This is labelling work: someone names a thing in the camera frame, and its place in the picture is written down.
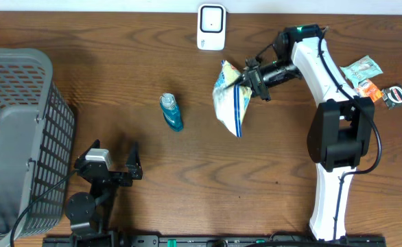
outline blue bottle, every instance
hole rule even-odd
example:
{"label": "blue bottle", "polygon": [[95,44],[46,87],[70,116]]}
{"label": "blue bottle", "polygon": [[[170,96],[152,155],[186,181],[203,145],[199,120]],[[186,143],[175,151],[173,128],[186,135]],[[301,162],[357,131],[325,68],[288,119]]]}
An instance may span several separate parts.
{"label": "blue bottle", "polygon": [[171,93],[163,93],[160,97],[160,106],[165,116],[165,121],[172,130],[182,130],[181,112],[176,104],[174,95]]}

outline snack bag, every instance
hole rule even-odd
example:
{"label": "snack bag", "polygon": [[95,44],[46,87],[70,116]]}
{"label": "snack bag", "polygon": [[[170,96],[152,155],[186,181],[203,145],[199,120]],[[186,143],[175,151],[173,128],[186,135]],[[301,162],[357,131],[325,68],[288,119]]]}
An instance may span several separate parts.
{"label": "snack bag", "polygon": [[388,109],[393,109],[398,106],[402,106],[402,85],[396,84],[388,89],[382,90],[384,102]]}
{"label": "snack bag", "polygon": [[379,90],[378,87],[375,86],[373,82],[369,79],[360,82],[355,90],[357,91],[359,96],[370,97],[373,102],[376,102],[382,97],[381,90]]}
{"label": "snack bag", "polygon": [[231,86],[241,73],[229,62],[221,62],[222,70],[213,88],[213,105],[220,120],[236,137],[242,137],[241,125],[251,98],[251,88]]}
{"label": "snack bag", "polygon": [[346,75],[346,78],[352,82],[354,89],[358,87],[359,82],[382,74],[381,68],[369,56],[361,58],[350,66],[340,68]]}

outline white wall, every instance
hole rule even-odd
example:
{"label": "white wall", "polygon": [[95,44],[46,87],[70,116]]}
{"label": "white wall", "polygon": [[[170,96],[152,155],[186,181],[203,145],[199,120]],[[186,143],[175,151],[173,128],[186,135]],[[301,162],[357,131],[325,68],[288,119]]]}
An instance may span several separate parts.
{"label": "white wall", "polygon": [[402,0],[0,0],[0,10],[197,12],[202,3],[230,13],[402,14]]}

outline wood grain surface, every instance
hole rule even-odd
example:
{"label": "wood grain surface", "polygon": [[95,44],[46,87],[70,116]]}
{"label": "wood grain surface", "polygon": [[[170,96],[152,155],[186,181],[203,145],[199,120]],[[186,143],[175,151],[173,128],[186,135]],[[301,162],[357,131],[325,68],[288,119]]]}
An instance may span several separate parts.
{"label": "wood grain surface", "polygon": [[[121,188],[111,226],[162,235],[269,235],[303,232],[314,208],[316,168],[306,136],[316,106],[304,80],[252,99],[237,139],[213,110],[220,61],[238,68],[291,25],[329,25],[329,50],[347,66],[370,55],[384,71],[379,87],[402,84],[402,16],[229,14],[226,48],[196,47],[196,14],[0,12],[0,47],[32,47],[53,62],[54,81],[78,111],[73,157],[95,140],[123,170],[140,143],[143,180]],[[266,58],[272,59],[272,51]],[[185,129],[173,132],[158,104],[176,95]],[[353,179],[348,234],[378,234],[402,246],[402,108],[377,102],[383,158]],[[375,141],[360,168],[371,165]],[[74,176],[69,196],[90,185]],[[49,235],[68,235],[63,217]],[[43,235],[17,241],[40,246]]]}

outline plastic laundry basket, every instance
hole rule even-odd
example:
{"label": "plastic laundry basket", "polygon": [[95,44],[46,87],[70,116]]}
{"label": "plastic laundry basket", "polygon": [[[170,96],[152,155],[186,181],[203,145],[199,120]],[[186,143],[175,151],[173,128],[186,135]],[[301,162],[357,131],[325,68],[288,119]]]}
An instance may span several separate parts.
{"label": "plastic laundry basket", "polygon": [[[68,172],[75,119],[51,81],[48,57],[0,49],[0,246],[26,206]],[[15,237],[44,233],[62,215],[65,184],[23,218]]]}

